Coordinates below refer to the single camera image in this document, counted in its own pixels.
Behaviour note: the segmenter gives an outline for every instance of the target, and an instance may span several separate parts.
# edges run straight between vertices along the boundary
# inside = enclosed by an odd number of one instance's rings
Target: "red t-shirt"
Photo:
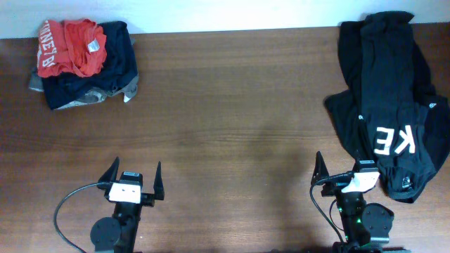
[[[100,72],[106,59],[103,28],[88,19],[47,20],[39,31],[37,74],[57,76],[71,72],[90,77]]]

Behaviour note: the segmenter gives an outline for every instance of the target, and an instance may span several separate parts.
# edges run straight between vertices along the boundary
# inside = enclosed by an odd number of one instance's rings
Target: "white print on black shirt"
[[[53,41],[53,37],[51,36],[50,24],[49,24],[48,20],[45,21],[45,25],[39,31],[39,42],[42,45],[42,51],[44,52],[45,56],[53,55],[58,52],[56,50],[55,42]],[[41,54],[42,54],[41,48],[39,47],[38,56],[37,56],[38,61],[39,61],[39,58],[41,57]],[[53,62],[54,60],[55,60],[55,56],[48,57],[47,59],[42,61],[42,67],[50,67],[50,66],[55,65],[55,63]]]
[[[411,130],[410,125],[405,126],[406,133],[400,130],[400,137],[403,138],[403,142],[394,150],[397,154],[401,153],[409,144],[409,152],[414,154],[416,152],[416,144],[414,143],[413,132]],[[384,148],[382,150],[375,149],[373,152],[379,155],[389,155],[390,148],[392,144],[392,140],[394,139],[394,129],[388,129],[384,127],[377,127],[377,131],[383,132],[387,134],[386,139],[377,139],[378,144],[384,144]]]

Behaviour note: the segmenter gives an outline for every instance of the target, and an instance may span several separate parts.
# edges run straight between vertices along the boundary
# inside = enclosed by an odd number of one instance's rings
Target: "white lettering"
[[[51,32],[49,32],[48,34],[42,35],[40,37],[41,39],[41,43],[47,42],[49,40],[53,40],[53,37],[51,36]]]
[[[50,32],[50,25],[45,25],[41,28],[40,35],[46,34],[47,32]]]
[[[389,149],[391,148],[392,140],[394,139],[394,129],[387,129],[384,127],[377,127],[377,131],[381,131],[387,134],[385,140],[377,139],[378,144],[384,144],[385,147],[382,150],[375,149],[373,152],[379,155],[389,155]]]
[[[56,48],[53,48],[50,53],[44,53],[44,55],[47,56],[47,55],[51,55],[51,54],[54,54],[54,53],[57,53],[57,52],[58,51],[56,50]]]
[[[50,41],[49,43],[47,43],[47,44],[42,44],[42,49],[45,51],[45,50],[47,50],[47,48],[54,48],[55,47],[55,44],[54,44],[54,42],[53,42],[53,40],[52,41]]]
[[[47,59],[43,60],[42,67],[50,67],[50,66],[55,65],[53,60],[55,60],[55,56],[51,56],[51,57],[48,57]]]
[[[400,136],[403,138],[403,142],[395,149],[397,154],[401,153],[409,144],[409,152],[414,154],[416,152],[416,144],[414,144],[413,132],[410,125],[405,126],[406,133],[400,130]]]

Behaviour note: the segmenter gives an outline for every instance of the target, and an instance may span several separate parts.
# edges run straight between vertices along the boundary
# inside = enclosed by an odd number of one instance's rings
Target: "clothing tag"
[[[90,53],[98,51],[100,49],[100,45],[98,45],[97,39],[94,39],[91,43],[87,44],[87,48]]]

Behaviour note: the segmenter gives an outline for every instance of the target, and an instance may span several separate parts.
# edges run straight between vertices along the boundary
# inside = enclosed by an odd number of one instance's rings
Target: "wood grain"
[[[450,24],[414,32],[449,97]],[[120,171],[143,173],[145,191],[162,161],[166,200],[143,209],[136,251],[267,252],[338,240],[308,194],[317,150],[333,174],[353,165],[323,107],[346,89],[338,28],[133,37],[135,98],[53,112],[27,89],[37,40],[0,40],[2,252],[74,252],[54,231],[54,208],[115,156]],[[413,205],[379,188],[366,194],[395,212],[391,246],[448,252],[449,169],[446,162]],[[316,195],[327,209],[331,199]],[[60,227],[92,252],[91,226],[113,208],[86,190],[63,206]]]

